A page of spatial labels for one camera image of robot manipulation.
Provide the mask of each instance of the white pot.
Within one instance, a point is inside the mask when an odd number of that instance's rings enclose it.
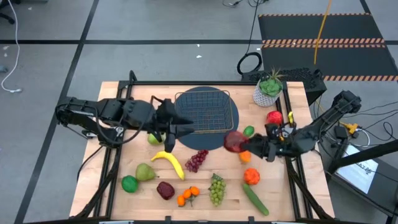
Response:
[[[282,91],[280,91],[278,95],[275,97],[263,94],[260,90],[260,80],[259,80],[257,82],[256,89],[254,90],[253,100],[259,106],[272,106],[276,102],[276,100],[278,100],[278,97],[280,96],[281,93]]]

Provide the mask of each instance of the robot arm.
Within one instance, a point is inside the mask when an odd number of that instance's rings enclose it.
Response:
[[[157,110],[152,106],[153,100],[161,102]],[[192,124],[192,121],[177,114],[171,99],[160,100],[154,96],[150,103],[134,99],[113,98],[96,102],[66,97],[55,108],[55,115],[64,126],[79,125],[96,134],[99,143],[106,147],[117,147],[129,142],[139,131],[144,130],[153,134],[159,142],[162,142],[161,133],[165,133],[165,150],[171,152],[177,138],[194,131],[180,126]],[[99,121],[110,128],[102,127]],[[115,128],[137,130],[137,133],[125,141],[116,141],[119,133]]]
[[[255,134],[248,142],[242,143],[243,150],[272,162],[275,156],[297,157],[311,151],[317,141],[347,113],[356,113],[361,109],[361,99],[350,91],[342,91],[335,96],[332,106],[311,124],[296,130],[266,124],[267,136]]]

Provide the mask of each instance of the green grapes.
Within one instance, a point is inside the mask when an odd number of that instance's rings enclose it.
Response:
[[[225,195],[226,183],[220,176],[213,174],[211,186],[209,188],[210,200],[214,206],[221,205]]]

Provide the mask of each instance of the yellow banana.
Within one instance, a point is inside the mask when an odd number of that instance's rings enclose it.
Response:
[[[184,171],[182,170],[182,166],[181,166],[181,164],[179,163],[179,161],[174,157],[173,154],[168,153],[168,152],[165,152],[165,151],[161,151],[161,152],[158,152],[150,161],[153,162],[155,159],[159,159],[159,158],[165,158],[165,159],[167,159],[168,161],[170,161],[170,162],[172,163],[172,165],[173,165],[173,167],[174,167],[174,169],[175,169],[177,175],[178,175],[182,180],[184,180],[185,175],[184,175]]]

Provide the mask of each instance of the orange pepper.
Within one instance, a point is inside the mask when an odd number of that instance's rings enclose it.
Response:
[[[185,198],[184,198],[184,196],[179,195],[179,196],[177,197],[177,203],[178,203],[179,207],[184,206],[184,205],[185,205]]]
[[[191,193],[192,193],[194,196],[198,196],[198,195],[200,194],[200,190],[199,190],[199,188],[197,188],[197,187],[190,187],[190,190],[191,190]]]
[[[182,194],[182,196],[183,196],[184,198],[189,198],[189,197],[191,197],[191,190],[190,190],[190,189],[184,190],[184,193]]]
[[[251,161],[251,153],[249,151],[244,151],[239,153],[239,158],[242,162],[250,162]]]
[[[260,181],[260,174],[256,169],[248,168],[244,171],[243,179],[247,184],[254,185]]]

